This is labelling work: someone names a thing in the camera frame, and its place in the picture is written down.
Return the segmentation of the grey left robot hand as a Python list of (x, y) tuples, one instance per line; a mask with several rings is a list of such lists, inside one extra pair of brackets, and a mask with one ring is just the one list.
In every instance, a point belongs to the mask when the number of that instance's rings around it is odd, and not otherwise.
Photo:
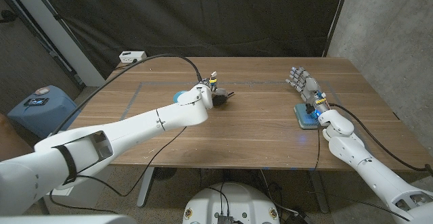
[(210, 77), (203, 79), (200, 82), (202, 93), (206, 98), (213, 98), (214, 96), (228, 96), (228, 92), (223, 88), (218, 88), (217, 78)]

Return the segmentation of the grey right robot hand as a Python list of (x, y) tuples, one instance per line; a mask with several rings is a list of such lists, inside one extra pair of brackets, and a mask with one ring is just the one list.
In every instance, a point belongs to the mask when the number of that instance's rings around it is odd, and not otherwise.
[(314, 79), (302, 66), (292, 67), (289, 78), (286, 82), (299, 92), (306, 104), (306, 113), (313, 116), (320, 116), (330, 109), (326, 100), (326, 94)]

